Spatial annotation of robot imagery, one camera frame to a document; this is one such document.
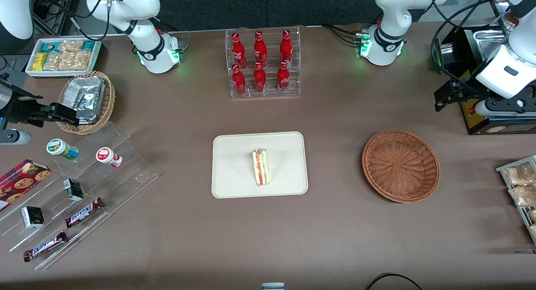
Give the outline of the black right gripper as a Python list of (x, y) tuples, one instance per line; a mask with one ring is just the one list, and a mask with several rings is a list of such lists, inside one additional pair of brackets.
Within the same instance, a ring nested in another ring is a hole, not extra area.
[[(7, 128), (8, 123), (21, 123), (42, 128), (44, 126), (42, 121), (79, 126), (79, 119), (76, 117), (77, 111), (61, 103), (41, 105), (37, 100), (42, 98), (41, 95), (31, 94), (12, 84), (2, 83), (1, 127)], [(39, 114), (39, 119), (34, 118), (33, 115), (40, 111), (46, 114)]]

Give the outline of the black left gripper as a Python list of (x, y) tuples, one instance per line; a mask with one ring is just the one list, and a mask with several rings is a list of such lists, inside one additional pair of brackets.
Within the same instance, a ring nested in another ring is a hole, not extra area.
[(486, 87), (477, 80), (448, 80), (434, 92), (435, 111), (439, 112), (452, 103), (470, 99), (486, 99)]

